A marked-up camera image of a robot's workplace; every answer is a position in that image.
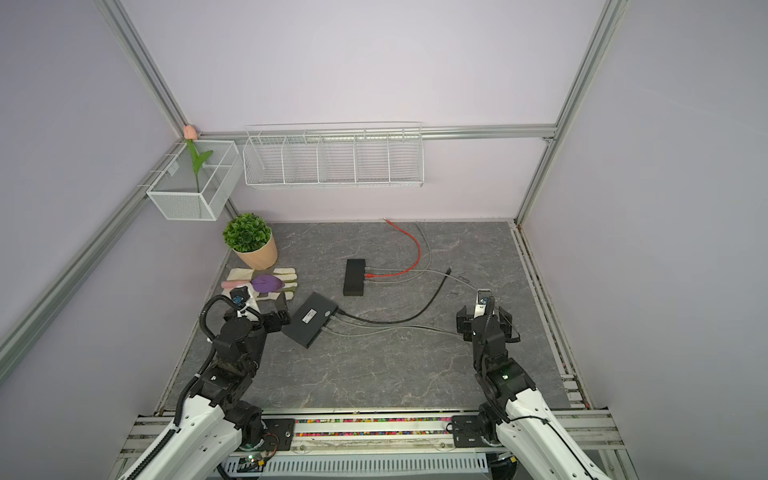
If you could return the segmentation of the black ribbed network switch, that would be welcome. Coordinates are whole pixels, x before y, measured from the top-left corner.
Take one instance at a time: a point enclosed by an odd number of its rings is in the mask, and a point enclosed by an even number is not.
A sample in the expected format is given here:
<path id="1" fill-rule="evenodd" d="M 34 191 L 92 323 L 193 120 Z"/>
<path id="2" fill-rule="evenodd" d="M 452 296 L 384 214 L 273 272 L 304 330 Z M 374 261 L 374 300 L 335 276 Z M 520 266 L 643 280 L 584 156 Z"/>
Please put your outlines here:
<path id="1" fill-rule="evenodd" d="M 346 261 L 345 275 L 343 282 L 344 296 L 363 296 L 366 260 L 348 259 Z"/>

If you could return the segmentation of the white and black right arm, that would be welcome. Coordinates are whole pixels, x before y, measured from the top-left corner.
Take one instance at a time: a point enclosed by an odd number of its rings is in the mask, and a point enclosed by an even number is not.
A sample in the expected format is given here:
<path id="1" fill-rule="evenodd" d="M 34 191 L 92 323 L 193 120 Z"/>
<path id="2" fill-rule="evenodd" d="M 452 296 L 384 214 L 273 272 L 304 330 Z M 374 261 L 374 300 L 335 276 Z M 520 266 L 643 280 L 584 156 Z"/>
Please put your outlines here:
<path id="1" fill-rule="evenodd" d="M 499 444 L 533 479 L 606 479 L 558 421 L 531 376 L 508 353 L 520 341 L 512 315 L 479 290 L 472 309 L 456 314 L 456 330 L 472 344 L 472 365 L 485 402 L 470 435 Z"/>

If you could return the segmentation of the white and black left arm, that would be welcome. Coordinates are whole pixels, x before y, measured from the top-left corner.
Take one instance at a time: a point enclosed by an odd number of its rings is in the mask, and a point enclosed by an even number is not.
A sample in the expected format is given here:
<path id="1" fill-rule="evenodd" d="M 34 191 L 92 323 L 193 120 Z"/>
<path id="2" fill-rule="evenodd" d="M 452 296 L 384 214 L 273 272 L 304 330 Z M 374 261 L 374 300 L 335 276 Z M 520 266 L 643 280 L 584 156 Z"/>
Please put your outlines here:
<path id="1" fill-rule="evenodd" d="M 228 479 L 224 463 L 238 449 L 266 446 L 252 453 L 260 468 L 279 450 L 280 438 L 267 430 L 262 409 L 242 397 L 261 366 L 267 336 L 290 324 L 286 295 L 274 299 L 274 311 L 261 313 L 248 305 L 245 289 L 233 294 L 204 304 L 198 326 L 209 353 L 179 395 L 173 419 L 124 479 L 205 479 L 213 472 Z"/>

